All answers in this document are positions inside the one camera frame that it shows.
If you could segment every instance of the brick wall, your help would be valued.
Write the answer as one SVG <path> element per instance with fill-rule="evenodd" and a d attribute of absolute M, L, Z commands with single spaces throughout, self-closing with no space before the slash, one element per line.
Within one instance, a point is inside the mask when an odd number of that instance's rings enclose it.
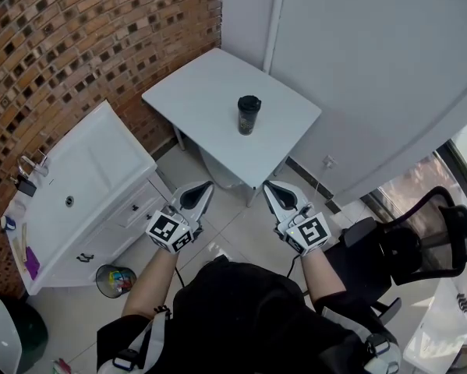
<path fill-rule="evenodd" d="M 171 126 L 142 92 L 220 44 L 221 0 L 0 0 L 0 216 L 38 158 L 105 98 L 152 152 Z M 0 235 L 0 293 L 23 285 Z"/>

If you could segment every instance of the harness strap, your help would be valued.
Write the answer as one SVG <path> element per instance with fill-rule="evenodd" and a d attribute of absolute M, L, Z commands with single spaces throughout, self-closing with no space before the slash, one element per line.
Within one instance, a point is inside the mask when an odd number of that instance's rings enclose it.
<path fill-rule="evenodd" d="M 383 335 L 371 333 L 365 326 L 325 307 L 322 316 L 354 332 L 367 346 L 371 359 L 364 369 L 369 374 L 395 374 L 399 371 L 402 353 L 397 344 L 389 342 Z"/>
<path fill-rule="evenodd" d="M 164 349 L 165 320 L 168 317 L 169 312 L 167 309 L 159 311 L 140 335 L 131 342 L 131 345 L 129 345 L 127 349 L 120 351 L 111 361 L 105 362 L 98 372 L 102 374 L 119 374 L 122 372 L 133 372 L 137 374 L 145 373 L 154 367 L 161 356 L 162 350 Z M 139 370 L 136 367 L 136 360 L 140 355 L 145 336 L 150 330 L 151 333 L 148 342 L 147 355 L 145 357 L 145 364 L 143 366 L 143 370 Z"/>

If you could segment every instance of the travel mug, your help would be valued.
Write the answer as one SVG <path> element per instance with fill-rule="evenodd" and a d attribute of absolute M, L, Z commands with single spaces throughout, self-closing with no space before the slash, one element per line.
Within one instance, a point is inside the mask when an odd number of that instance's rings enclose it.
<path fill-rule="evenodd" d="M 261 109 L 261 100 L 255 96 L 239 98 L 239 132 L 248 136 L 254 130 L 257 113 Z"/>

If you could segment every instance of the white cabinet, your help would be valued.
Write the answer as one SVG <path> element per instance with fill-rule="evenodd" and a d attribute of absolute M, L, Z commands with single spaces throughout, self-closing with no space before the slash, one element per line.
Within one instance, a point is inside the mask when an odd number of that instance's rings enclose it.
<path fill-rule="evenodd" d="M 47 287 L 76 287 L 94 282 L 101 265 L 113 262 L 147 229 L 166 200 L 151 182 L 134 191 L 67 254 L 51 275 Z"/>
<path fill-rule="evenodd" d="M 115 212 L 108 218 L 112 223 L 128 228 L 141 216 L 141 213 L 153 205 L 161 194 L 150 182 L 142 184 Z"/>
<path fill-rule="evenodd" d="M 29 175 L 34 196 L 17 192 L 6 210 L 16 222 L 7 236 L 29 295 L 92 284 L 98 267 L 136 241 L 147 218 L 171 198 L 157 164 L 107 101 L 49 151 L 46 167 L 46 175 Z M 25 213 L 16 212 L 18 205 Z M 21 270 L 22 253 L 13 247 L 15 238 L 22 243 L 23 225 L 40 264 L 34 279 Z"/>

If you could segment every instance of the small trash can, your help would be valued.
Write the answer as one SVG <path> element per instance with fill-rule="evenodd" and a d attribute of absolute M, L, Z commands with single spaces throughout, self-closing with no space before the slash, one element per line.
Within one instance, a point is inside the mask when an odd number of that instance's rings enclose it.
<path fill-rule="evenodd" d="M 42 358 L 48 330 L 32 306 L 0 297 L 0 370 L 22 374 Z"/>
<path fill-rule="evenodd" d="M 112 265 L 100 266 L 96 272 L 96 285 L 107 298 L 118 298 L 131 291 L 136 283 L 136 275 L 127 267 Z"/>

